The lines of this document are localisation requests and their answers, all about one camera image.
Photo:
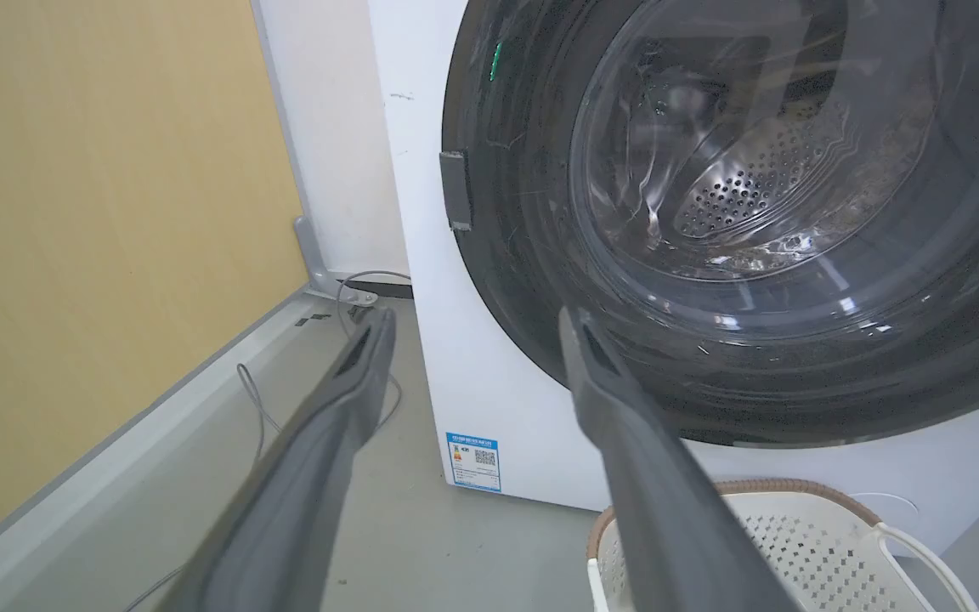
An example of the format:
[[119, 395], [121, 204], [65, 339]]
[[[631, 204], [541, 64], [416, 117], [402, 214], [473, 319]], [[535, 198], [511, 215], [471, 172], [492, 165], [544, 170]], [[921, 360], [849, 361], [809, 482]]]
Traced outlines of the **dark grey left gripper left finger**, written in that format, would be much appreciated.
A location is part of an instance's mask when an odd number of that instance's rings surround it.
[[354, 458], [380, 425], [395, 344], [395, 313], [366, 314], [159, 611], [321, 609]]

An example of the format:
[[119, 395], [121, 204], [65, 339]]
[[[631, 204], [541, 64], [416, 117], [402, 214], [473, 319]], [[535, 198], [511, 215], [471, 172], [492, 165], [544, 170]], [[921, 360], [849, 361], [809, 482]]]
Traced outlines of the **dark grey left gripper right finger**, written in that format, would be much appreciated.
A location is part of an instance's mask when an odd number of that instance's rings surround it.
[[601, 453], [637, 611], [796, 611], [663, 408], [583, 309], [558, 317], [574, 413]]

